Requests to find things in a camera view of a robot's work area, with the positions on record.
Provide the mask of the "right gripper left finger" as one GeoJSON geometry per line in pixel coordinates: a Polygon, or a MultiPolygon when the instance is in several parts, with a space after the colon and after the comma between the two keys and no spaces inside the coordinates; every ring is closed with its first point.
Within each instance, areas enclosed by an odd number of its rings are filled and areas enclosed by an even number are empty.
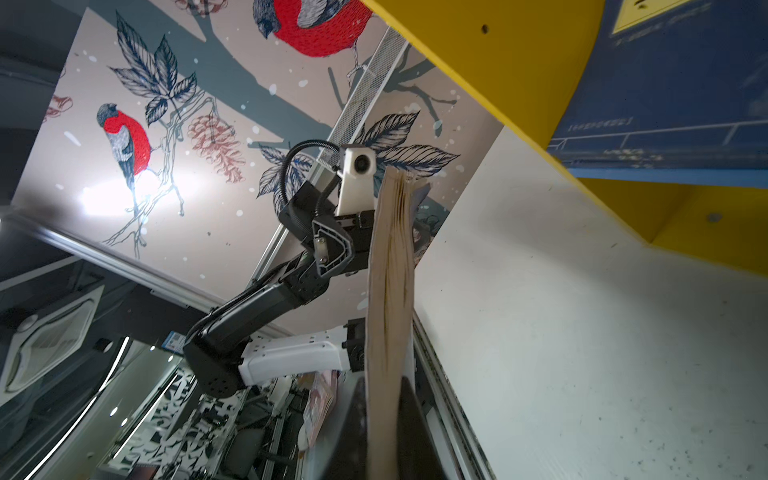
{"type": "Polygon", "coordinates": [[[367,398],[365,378],[352,390],[349,407],[322,480],[365,480],[367,477],[367,398]]]}

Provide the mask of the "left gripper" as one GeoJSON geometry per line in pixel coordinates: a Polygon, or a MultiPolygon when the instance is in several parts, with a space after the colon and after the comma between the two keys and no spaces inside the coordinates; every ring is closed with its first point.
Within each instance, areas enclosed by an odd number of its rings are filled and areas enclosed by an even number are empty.
{"type": "MultiPolygon", "coordinates": [[[[411,194],[415,263],[431,243],[429,225],[418,219],[430,189],[429,182],[416,182],[411,194]]],[[[367,269],[369,263],[374,211],[336,216],[334,210],[325,191],[305,182],[278,214],[280,223],[313,255],[314,266],[323,279],[351,276],[367,269]]]]}

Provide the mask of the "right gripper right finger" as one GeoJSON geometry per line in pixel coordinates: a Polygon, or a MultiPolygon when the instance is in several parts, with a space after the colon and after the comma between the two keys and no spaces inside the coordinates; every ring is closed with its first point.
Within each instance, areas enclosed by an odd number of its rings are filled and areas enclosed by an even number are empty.
{"type": "Polygon", "coordinates": [[[409,379],[401,378],[397,464],[403,480],[445,480],[446,475],[409,379]]]}

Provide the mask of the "blue book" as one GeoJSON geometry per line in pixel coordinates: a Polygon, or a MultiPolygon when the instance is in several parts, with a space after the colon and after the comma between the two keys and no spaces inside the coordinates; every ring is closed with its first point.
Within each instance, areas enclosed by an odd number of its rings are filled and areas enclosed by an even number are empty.
{"type": "Polygon", "coordinates": [[[548,151],[569,168],[765,169],[766,3],[607,2],[548,151]]]}
{"type": "Polygon", "coordinates": [[[397,479],[397,422],[414,308],[414,193],[424,183],[385,170],[369,257],[365,386],[368,479],[397,479]]]}

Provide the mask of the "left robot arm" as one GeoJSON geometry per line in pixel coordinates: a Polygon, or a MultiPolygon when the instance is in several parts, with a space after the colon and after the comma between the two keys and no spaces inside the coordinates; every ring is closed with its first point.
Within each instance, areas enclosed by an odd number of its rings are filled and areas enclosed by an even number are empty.
{"type": "Polygon", "coordinates": [[[368,267],[373,210],[335,215],[328,196],[304,184],[278,216],[299,237],[303,252],[214,308],[188,332],[183,356],[204,394],[226,399],[278,377],[363,370],[363,318],[305,335],[269,338],[263,331],[323,295],[332,277],[368,267]]]}

